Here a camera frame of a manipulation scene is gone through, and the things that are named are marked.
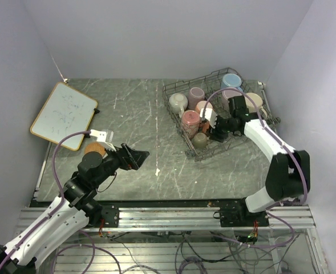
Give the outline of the orange mug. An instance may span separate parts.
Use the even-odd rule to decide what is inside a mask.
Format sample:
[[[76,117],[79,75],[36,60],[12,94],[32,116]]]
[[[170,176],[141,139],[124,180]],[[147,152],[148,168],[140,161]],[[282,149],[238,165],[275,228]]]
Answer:
[[[207,135],[210,128],[209,121],[205,120],[200,123],[199,131]]]

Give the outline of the small olive grey cup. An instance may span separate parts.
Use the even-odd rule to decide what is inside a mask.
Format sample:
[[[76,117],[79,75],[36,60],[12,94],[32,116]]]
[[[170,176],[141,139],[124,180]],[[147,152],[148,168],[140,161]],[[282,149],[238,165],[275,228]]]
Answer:
[[[208,137],[204,133],[198,132],[193,137],[192,144],[193,144],[194,148],[196,148],[196,149],[203,149],[208,144]]]

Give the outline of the peach pink mug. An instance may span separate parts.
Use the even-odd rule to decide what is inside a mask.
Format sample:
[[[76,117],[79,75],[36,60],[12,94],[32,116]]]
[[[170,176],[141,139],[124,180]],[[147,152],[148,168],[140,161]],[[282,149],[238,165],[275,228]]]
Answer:
[[[201,100],[197,103],[196,107],[195,107],[195,111],[200,114],[201,110],[205,107],[205,105],[207,104],[207,102],[205,100]],[[210,108],[213,109],[213,106],[211,103],[208,103],[206,108]]]

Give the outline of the lavender mug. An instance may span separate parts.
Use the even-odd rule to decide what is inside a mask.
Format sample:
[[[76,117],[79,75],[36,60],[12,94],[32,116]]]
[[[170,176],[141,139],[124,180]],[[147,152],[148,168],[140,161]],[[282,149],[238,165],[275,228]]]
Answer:
[[[241,87],[236,87],[236,88],[233,88],[232,90],[225,90],[222,92],[222,99],[223,100],[228,100],[232,97],[235,97],[235,96],[241,96],[241,93],[242,92],[242,88]]]

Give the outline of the pink patterned mug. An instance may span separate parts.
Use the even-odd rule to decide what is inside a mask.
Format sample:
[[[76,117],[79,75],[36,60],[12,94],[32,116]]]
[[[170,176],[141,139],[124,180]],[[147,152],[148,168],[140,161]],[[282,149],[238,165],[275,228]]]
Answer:
[[[192,139],[199,130],[200,116],[194,110],[187,110],[182,114],[181,126],[189,139]]]

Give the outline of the purple mug dark handle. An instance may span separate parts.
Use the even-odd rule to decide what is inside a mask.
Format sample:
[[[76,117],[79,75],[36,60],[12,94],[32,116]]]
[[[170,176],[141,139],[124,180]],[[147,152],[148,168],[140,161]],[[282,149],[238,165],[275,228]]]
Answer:
[[[193,87],[188,93],[188,108],[194,110],[198,102],[204,100],[205,92],[199,87]]]

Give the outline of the green inside floral mug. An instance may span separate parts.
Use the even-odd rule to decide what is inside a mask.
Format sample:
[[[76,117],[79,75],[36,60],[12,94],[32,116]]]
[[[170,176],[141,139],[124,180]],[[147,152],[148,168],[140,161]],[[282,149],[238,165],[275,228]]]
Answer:
[[[254,105],[256,105],[256,107],[258,108],[258,111],[260,112],[261,116],[264,119],[268,118],[268,113],[264,109],[264,101],[259,95],[255,94],[253,92],[246,93],[245,103],[246,103],[246,106],[247,106],[250,113],[256,113],[256,109],[255,109],[255,106],[254,106]]]

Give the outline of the light blue mug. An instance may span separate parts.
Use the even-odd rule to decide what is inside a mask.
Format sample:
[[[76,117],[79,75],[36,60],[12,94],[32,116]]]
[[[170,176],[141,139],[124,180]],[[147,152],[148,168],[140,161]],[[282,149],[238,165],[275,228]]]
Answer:
[[[221,89],[224,88],[236,88],[240,91],[242,91],[241,88],[242,85],[242,79],[240,76],[238,76],[237,74],[225,74],[221,80]]]

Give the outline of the cream white speckled mug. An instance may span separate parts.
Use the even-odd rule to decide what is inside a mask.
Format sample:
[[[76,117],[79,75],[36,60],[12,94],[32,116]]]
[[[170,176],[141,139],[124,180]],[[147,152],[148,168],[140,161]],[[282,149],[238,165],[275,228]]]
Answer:
[[[169,106],[174,114],[182,116],[184,111],[187,109],[188,99],[182,93],[175,93],[169,98]]]

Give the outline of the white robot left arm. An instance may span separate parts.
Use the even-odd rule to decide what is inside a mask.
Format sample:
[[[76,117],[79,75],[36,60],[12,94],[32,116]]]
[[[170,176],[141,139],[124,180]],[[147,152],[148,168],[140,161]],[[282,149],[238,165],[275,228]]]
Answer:
[[[19,236],[0,245],[0,273],[35,273],[42,261],[69,236],[98,225],[103,207],[94,199],[98,187],[118,169],[138,170],[148,151],[122,144],[103,157],[90,151],[49,207]]]

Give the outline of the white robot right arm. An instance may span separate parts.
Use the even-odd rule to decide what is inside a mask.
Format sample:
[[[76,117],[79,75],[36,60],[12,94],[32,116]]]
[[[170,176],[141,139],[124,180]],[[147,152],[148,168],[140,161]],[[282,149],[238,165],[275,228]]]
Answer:
[[[203,108],[200,117],[207,120],[211,133],[240,132],[264,153],[269,161],[265,186],[245,198],[246,207],[237,211],[237,221],[251,225],[257,212],[278,202],[299,199],[302,204],[310,191],[310,156],[286,144],[262,119],[250,113],[243,95],[229,99],[229,118],[223,118],[210,108]]]

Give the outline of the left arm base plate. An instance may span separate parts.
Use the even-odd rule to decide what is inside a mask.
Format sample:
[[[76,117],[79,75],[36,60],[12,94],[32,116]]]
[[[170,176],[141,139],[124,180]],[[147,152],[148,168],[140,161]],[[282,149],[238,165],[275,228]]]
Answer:
[[[87,211],[89,221],[87,227],[97,228],[116,228],[119,224],[120,211],[117,206],[112,204],[98,204],[93,209]]]

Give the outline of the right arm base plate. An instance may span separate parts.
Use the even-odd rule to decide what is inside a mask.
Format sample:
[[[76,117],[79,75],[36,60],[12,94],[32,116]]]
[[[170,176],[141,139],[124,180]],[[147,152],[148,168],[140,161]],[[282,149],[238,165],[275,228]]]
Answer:
[[[220,221],[221,227],[267,227],[269,225],[267,214],[262,211],[251,213],[245,205],[230,205],[215,211],[213,218]]]

